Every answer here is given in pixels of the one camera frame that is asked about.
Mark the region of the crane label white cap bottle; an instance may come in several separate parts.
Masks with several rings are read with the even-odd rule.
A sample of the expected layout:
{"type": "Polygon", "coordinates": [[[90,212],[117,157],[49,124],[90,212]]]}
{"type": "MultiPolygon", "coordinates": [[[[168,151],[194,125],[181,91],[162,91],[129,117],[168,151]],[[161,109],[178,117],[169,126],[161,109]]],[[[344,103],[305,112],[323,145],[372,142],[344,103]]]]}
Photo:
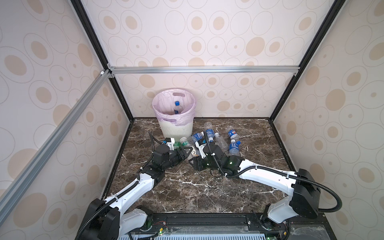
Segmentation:
{"type": "Polygon", "coordinates": [[[186,150],[186,152],[190,153],[189,156],[187,157],[188,160],[199,156],[196,148],[192,144],[190,144],[190,142],[186,137],[182,137],[180,139],[180,143],[181,143],[181,146],[183,146],[183,148],[186,150]]]}

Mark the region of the blue label white cap bottle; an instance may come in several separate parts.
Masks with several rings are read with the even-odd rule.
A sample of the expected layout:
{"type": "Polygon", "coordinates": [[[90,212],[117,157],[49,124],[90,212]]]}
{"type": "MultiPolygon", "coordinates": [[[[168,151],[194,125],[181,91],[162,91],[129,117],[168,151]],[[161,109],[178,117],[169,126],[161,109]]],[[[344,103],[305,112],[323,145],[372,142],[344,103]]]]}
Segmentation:
{"type": "Polygon", "coordinates": [[[235,139],[231,139],[231,143],[229,145],[229,154],[231,156],[240,155],[239,143],[240,143],[239,141],[236,141],[235,139]]]}

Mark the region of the small Pepsi label bottle back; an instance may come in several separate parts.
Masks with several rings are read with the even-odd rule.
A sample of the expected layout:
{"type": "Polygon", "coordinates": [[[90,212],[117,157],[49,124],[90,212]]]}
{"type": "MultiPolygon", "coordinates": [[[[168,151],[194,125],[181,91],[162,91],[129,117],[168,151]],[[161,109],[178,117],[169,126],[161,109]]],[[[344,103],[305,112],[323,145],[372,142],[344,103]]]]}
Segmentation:
{"type": "Polygon", "coordinates": [[[237,131],[233,126],[227,126],[226,132],[231,140],[238,141],[240,139],[239,134],[237,133],[237,131]]]}

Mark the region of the clear bottle pink label blue cap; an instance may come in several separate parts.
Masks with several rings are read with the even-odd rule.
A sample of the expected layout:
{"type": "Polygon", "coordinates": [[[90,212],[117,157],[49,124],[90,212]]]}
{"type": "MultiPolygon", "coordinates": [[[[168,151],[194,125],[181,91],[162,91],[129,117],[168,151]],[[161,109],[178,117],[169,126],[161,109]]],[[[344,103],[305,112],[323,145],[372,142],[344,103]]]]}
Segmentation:
{"type": "Polygon", "coordinates": [[[179,101],[175,101],[175,106],[174,106],[174,114],[180,114],[183,111],[183,107],[181,106],[179,101]]]}

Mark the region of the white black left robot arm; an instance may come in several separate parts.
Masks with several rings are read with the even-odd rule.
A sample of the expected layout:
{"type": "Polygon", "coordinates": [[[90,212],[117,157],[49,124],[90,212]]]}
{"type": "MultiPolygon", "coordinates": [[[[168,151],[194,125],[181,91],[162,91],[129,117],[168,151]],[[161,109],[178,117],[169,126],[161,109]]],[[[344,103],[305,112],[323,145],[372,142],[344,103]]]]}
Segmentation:
{"type": "Polygon", "coordinates": [[[176,167],[192,153],[191,147],[173,149],[166,143],[152,146],[152,154],[134,181],[105,200],[95,199],[87,208],[77,240],[116,240],[150,219],[151,212],[137,208],[127,210],[165,177],[166,170],[176,167]]]}

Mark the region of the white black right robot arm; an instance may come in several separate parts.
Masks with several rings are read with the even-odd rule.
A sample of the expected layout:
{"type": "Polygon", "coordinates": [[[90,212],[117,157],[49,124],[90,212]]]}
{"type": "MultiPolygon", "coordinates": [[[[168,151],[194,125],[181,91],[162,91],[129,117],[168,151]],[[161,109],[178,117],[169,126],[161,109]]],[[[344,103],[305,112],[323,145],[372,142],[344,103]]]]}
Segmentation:
{"type": "Polygon", "coordinates": [[[343,206],[338,194],[315,182],[312,175],[304,169],[299,169],[297,172],[272,169],[237,155],[227,155],[215,143],[204,145],[199,151],[200,155],[189,161],[196,171],[217,170],[226,178],[254,181],[286,194],[282,200],[265,207],[262,215],[263,223],[279,224],[296,216],[315,219],[319,213],[334,213],[343,206]],[[333,196],[336,200],[334,207],[328,209],[319,207],[322,191],[333,196]]]}

